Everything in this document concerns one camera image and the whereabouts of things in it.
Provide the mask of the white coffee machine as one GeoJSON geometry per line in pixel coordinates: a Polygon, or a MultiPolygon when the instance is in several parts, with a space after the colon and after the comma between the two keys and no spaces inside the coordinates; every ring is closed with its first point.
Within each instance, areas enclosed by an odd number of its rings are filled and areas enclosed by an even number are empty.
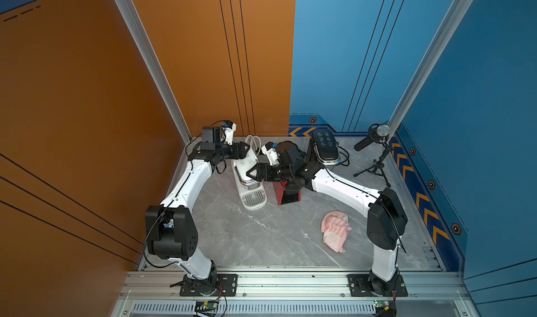
{"type": "Polygon", "coordinates": [[[257,156],[252,149],[248,150],[245,158],[232,161],[239,198],[248,211],[261,209],[267,203],[267,194],[262,183],[246,174],[257,162],[257,156]]]}

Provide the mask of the red Nespresso coffee machine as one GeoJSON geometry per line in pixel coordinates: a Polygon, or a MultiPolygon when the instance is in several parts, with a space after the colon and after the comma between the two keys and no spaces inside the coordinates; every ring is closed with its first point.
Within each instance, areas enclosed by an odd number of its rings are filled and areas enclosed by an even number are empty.
{"type": "Polygon", "coordinates": [[[286,205],[290,203],[300,202],[301,194],[298,191],[297,193],[288,193],[286,186],[287,183],[273,182],[275,198],[278,205],[286,205]]]}

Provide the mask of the black coffee machine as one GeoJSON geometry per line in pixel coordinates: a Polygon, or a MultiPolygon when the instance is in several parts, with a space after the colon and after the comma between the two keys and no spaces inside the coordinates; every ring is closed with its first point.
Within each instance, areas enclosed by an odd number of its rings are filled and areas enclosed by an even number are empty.
{"type": "Polygon", "coordinates": [[[313,152],[324,165],[338,165],[341,162],[338,142],[330,129],[315,129],[311,135],[313,152]]]}

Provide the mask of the pink striped towel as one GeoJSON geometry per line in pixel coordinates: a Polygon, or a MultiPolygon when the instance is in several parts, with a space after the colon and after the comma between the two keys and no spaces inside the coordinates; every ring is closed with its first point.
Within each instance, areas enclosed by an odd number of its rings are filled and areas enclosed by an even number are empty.
{"type": "Polygon", "coordinates": [[[348,215],[343,212],[330,212],[321,223],[322,241],[331,250],[344,254],[344,243],[351,230],[348,215]]]}

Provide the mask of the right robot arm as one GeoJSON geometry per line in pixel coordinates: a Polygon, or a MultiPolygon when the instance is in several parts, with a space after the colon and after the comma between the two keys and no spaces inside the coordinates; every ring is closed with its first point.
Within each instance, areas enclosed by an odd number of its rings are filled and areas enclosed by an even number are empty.
{"type": "Polygon", "coordinates": [[[338,162],[335,140],[311,139],[307,152],[291,141],[269,142],[262,147],[262,157],[248,164],[240,176],[247,181],[280,184],[288,195],[298,195],[307,188],[359,212],[367,221],[366,235],[373,244],[370,289],[379,296],[394,296],[403,283],[398,255],[408,217],[394,190],[369,188],[340,177],[328,168],[338,162]]]}

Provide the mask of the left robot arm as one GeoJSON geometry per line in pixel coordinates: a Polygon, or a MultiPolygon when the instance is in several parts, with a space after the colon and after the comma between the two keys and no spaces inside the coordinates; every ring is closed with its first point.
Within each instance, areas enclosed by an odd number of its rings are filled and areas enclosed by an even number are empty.
{"type": "Polygon", "coordinates": [[[145,213],[147,251],[143,256],[147,264],[157,269],[178,266],[185,272],[179,284],[205,296],[218,290],[218,275],[214,261],[198,248],[199,234],[192,210],[219,164],[246,157],[249,147],[233,141],[235,130],[236,124],[229,120],[219,126],[203,127],[201,141],[187,155],[177,184],[160,205],[150,206],[145,213]]]}

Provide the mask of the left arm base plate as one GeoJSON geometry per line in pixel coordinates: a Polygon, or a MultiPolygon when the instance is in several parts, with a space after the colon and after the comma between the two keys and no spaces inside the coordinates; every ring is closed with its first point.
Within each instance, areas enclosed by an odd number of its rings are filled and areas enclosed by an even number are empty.
{"type": "Polygon", "coordinates": [[[239,276],[237,274],[223,273],[210,276],[205,280],[189,279],[184,276],[178,283],[181,297],[217,297],[225,295],[234,297],[238,287],[239,276]]]}

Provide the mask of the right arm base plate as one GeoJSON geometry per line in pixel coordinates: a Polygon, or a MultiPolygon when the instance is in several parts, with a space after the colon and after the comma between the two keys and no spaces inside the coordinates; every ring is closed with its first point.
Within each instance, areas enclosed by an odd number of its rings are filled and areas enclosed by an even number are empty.
{"type": "Polygon", "coordinates": [[[388,282],[373,274],[351,274],[347,280],[352,297],[408,297],[404,279],[398,273],[388,282]]]}

